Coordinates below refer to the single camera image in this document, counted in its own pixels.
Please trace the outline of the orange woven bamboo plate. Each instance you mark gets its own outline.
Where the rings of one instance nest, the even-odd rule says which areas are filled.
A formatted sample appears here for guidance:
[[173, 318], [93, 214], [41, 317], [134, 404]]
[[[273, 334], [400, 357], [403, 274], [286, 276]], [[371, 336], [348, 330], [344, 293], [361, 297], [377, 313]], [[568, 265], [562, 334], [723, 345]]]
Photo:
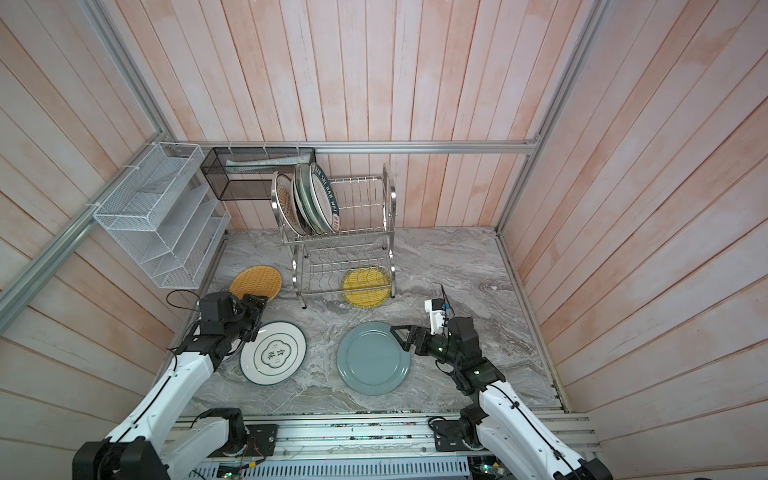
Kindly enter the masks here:
[[232, 281], [229, 291], [239, 299], [245, 295], [253, 295], [272, 300], [281, 291], [282, 283], [282, 276], [277, 269], [259, 265], [239, 273]]

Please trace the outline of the cream plate with red flowers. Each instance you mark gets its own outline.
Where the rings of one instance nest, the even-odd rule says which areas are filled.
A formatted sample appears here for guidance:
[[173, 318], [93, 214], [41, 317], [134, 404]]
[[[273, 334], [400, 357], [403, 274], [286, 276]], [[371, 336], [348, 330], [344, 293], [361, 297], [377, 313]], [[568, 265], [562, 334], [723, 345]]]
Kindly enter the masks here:
[[304, 213], [302, 211], [302, 202], [301, 202], [301, 197], [297, 190], [296, 177], [293, 177], [291, 180], [291, 189], [292, 189], [292, 202], [294, 204], [294, 214], [302, 230], [301, 235], [309, 236], [314, 232], [314, 230], [312, 229], [311, 224], [306, 220]]

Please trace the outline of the stainless steel dish rack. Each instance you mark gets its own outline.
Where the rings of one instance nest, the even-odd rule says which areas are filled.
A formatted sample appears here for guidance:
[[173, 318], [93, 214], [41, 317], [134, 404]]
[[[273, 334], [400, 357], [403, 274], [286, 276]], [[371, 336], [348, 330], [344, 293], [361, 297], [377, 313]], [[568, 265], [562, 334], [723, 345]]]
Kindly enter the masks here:
[[328, 179], [338, 201], [340, 225], [338, 232], [323, 235], [294, 236], [285, 229], [273, 207], [271, 185], [271, 206], [290, 255], [290, 280], [301, 307], [307, 307], [308, 296], [340, 294], [344, 299], [343, 277], [363, 267], [385, 269], [392, 286], [389, 298], [395, 297], [397, 192], [388, 166], [378, 174]]

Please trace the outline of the white plate orange sunburst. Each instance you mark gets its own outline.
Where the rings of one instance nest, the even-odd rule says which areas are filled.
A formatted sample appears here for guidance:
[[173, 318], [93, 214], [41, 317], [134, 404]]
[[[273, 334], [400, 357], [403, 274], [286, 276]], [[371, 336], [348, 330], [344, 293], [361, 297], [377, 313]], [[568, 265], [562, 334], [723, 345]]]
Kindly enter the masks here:
[[291, 178], [284, 173], [276, 173], [272, 181], [273, 207], [276, 209], [277, 219], [282, 226], [294, 236], [299, 236], [303, 230], [300, 227], [295, 213], [293, 198], [293, 183]]

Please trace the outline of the white plate dark lettered rim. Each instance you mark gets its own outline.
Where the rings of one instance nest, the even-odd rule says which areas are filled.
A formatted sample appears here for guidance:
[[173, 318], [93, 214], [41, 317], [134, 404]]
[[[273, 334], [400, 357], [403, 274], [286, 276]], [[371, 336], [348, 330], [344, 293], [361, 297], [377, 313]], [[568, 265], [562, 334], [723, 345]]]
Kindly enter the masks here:
[[310, 165], [310, 188], [314, 208], [324, 232], [338, 232], [340, 225], [338, 201], [330, 180], [317, 163]]

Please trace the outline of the light green flower plate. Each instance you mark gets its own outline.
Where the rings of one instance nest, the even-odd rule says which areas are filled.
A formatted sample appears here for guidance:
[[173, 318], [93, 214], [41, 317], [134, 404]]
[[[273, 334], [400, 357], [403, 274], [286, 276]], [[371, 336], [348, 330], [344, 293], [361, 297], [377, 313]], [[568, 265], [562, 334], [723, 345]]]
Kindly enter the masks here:
[[316, 234], [330, 234], [325, 233], [323, 225], [321, 224], [317, 212], [314, 208], [312, 201], [312, 194], [310, 188], [310, 164], [299, 164], [295, 170], [295, 177], [297, 182], [297, 190], [301, 197], [302, 211], [306, 220], [311, 224], [312, 229]]

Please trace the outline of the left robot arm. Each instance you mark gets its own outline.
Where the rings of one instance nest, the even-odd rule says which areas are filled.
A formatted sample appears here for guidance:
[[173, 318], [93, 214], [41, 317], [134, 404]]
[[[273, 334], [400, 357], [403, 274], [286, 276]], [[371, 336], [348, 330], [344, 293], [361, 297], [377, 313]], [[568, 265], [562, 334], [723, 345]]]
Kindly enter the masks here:
[[204, 296], [199, 318], [171, 350], [171, 364], [140, 404], [100, 441], [86, 442], [72, 461], [74, 479], [184, 479], [210, 454], [243, 457], [250, 432], [238, 408], [212, 408], [167, 444], [197, 390], [239, 347], [257, 338], [266, 296], [228, 291]]

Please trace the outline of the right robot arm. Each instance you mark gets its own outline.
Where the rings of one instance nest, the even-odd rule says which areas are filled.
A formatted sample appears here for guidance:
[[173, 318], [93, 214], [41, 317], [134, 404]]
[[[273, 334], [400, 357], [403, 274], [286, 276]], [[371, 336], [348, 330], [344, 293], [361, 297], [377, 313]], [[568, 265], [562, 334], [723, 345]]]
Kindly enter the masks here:
[[488, 450], [516, 479], [610, 479], [599, 459], [584, 459], [524, 404], [481, 350], [473, 319], [447, 321], [442, 334], [416, 325], [390, 328], [401, 348], [451, 367], [447, 375], [471, 399], [457, 420], [432, 417], [435, 436], [470, 450]]

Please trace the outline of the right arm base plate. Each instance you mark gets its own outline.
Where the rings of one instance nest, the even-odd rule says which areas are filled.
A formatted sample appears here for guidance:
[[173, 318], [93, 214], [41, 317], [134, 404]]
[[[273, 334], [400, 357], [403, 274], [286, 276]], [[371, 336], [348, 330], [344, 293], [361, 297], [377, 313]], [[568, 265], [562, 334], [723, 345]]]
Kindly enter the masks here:
[[465, 419], [448, 420], [442, 416], [431, 417], [428, 427], [434, 434], [438, 452], [459, 452], [481, 449], [475, 438], [474, 427]]

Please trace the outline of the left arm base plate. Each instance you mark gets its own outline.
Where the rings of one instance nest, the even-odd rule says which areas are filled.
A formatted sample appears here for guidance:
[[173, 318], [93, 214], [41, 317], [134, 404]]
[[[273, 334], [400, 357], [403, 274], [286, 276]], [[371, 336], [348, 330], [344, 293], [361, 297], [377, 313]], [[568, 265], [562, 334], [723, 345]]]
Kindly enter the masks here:
[[274, 455], [279, 426], [277, 424], [246, 424], [248, 440], [245, 456], [268, 458]]

